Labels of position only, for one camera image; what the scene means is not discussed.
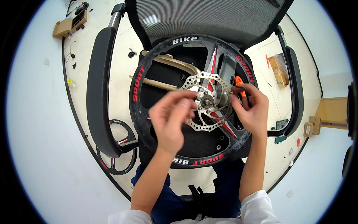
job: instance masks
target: dark blue pants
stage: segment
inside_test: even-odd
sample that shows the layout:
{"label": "dark blue pants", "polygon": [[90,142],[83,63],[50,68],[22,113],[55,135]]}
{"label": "dark blue pants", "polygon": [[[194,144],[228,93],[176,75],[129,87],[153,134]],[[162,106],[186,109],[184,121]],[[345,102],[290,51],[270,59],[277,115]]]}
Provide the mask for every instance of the dark blue pants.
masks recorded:
{"label": "dark blue pants", "polygon": [[[223,161],[213,165],[217,178],[214,179],[215,193],[206,199],[205,215],[213,218],[236,218],[240,212],[239,186],[244,162],[241,159],[229,162]],[[135,185],[144,172],[139,166],[131,182]],[[152,209],[155,223],[169,224],[184,219],[195,219],[197,209],[190,202],[184,202],[170,189],[170,177],[166,176],[163,189]]]}

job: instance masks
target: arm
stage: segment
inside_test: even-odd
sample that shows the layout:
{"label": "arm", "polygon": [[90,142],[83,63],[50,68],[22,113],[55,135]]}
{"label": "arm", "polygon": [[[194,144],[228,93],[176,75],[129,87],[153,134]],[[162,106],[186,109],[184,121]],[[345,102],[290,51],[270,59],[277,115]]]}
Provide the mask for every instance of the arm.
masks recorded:
{"label": "arm", "polygon": [[193,101],[196,95],[196,92],[188,90],[170,92],[149,110],[158,147],[133,189],[131,209],[150,215],[163,189],[171,162],[183,147],[182,124],[189,116],[195,117],[192,109],[196,108]]}
{"label": "arm", "polygon": [[[234,94],[230,95],[232,107],[236,111],[242,125],[251,132],[252,143],[249,156],[242,171],[239,200],[262,190],[263,174],[265,169],[266,144],[267,144],[267,114],[269,110],[269,100],[252,84],[241,85],[252,95],[250,102],[253,107],[247,107],[246,99],[241,101]],[[239,88],[233,87],[234,93],[238,93]]]}

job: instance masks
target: person's hand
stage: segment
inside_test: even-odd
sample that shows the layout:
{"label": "person's hand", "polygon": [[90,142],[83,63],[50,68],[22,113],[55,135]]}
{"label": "person's hand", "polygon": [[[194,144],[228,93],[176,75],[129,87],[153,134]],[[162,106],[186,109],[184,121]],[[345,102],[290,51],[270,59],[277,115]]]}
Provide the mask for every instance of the person's hand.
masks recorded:
{"label": "person's hand", "polygon": [[267,136],[269,99],[252,84],[241,84],[237,86],[244,87],[246,91],[251,94],[251,96],[247,96],[249,97],[249,101],[252,105],[252,107],[249,108],[246,97],[243,97],[243,103],[241,105],[240,99],[235,96],[235,94],[239,94],[242,88],[237,88],[236,86],[231,88],[234,93],[230,94],[232,107],[236,111],[242,125],[247,131],[251,132],[255,136]]}
{"label": "person's hand", "polygon": [[183,90],[171,91],[149,109],[149,116],[158,140],[158,151],[169,153],[173,157],[184,144],[183,122],[194,118],[192,109],[197,106],[194,98],[197,92]]}

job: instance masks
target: mesh chair backrest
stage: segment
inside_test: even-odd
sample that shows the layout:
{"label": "mesh chair backrest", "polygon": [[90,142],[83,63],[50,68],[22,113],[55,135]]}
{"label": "mesh chair backrest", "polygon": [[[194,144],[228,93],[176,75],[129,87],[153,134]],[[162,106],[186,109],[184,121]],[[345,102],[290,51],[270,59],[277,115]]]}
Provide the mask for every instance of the mesh chair backrest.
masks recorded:
{"label": "mesh chair backrest", "polygon": [[134,6],[151,43],[163,37],[207,34],[250,47],[271,35],[292,1],[136,0]]}

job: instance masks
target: small bottle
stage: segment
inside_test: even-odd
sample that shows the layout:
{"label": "small bottle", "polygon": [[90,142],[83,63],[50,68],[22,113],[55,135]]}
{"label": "small bottle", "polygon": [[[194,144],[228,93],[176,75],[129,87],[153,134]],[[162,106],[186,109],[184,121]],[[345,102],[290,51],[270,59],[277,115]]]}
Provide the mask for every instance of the small bottle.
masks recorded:
{"label": "small bottle", "polygon": [[68,79],[67,80],[67,83],[68,83],[68,85],[70,86],[70,87],[72,87],[72,88],[76,88],[76,83],[72,80],[72,79]]}

